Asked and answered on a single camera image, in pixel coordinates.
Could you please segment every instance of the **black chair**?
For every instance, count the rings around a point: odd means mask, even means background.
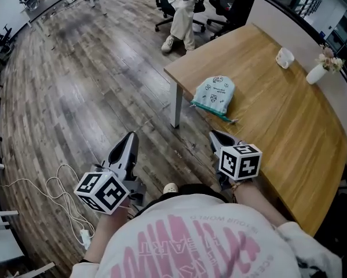
[[[208,25],[216,23],[223,26],[218,32],[214,33],[210,39],[213,40],[225,32],[244,26],[247,22],[253,2],[254,0],[209,0],[209,3],[215,8],[215,12],[219,16],[224,16],[227,19],[227,21],[207,20]]]
[[[163,12],[164,18],[167,18],[167,16],[171,16],[170,19],[164,20],[160,22],[159,24],[155,25],[155,31],[158,32],[160,25],[168,24],[173,21],[173,16],[176,11],[174,10],[173,6],[169,4],[168,0],[155,0],[155,2],[156,2],[156,6],[160,8],[161,11]],[[206,10],[203,3],[204,3],[204,0],[199,0],[195,4],[194,13],[204,12]],[[201,21],[193,20],[193,22],[201,26],[200,28],[201,32],[204,32],[206,30],[205,24],[202,23]]]

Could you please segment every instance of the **white cup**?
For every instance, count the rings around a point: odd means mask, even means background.
[[[288,69],[288,67],[291,63],[293,63],[293,61],[294,56],[290,52],[290,50],[286,49],[285,47],[282,47],[282,49],[279,50],[276,56],[276,62],[284,69]]]

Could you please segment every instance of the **white vase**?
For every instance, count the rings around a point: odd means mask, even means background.
[[[328,72],[328,71],[325,70],[321,64],[319,64],[319,65],[315,66],[315,68],[312,69],[309,74],[307,74],[306,80],[310,85],[313,85],[321,77],[323,77],[326,72]]]

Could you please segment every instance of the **white shoe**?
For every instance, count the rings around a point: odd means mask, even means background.
[[[162,45],[162,52],[169,53],[172,50],[173,42],[174,37],[172,35],[169,35],[166,39],[166,42]]]
[[[168,192],[178,192],[178,186],[174,183],[168,183],[163,190],[163,193],[168,193]]]

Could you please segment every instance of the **white bag with teal trim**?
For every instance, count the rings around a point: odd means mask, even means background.
[[[227,122],[234,123],[237,119],[230,120],[225,116],[234,91],[235,85],[227,76],[209,77],[196,88],[191,103]]]

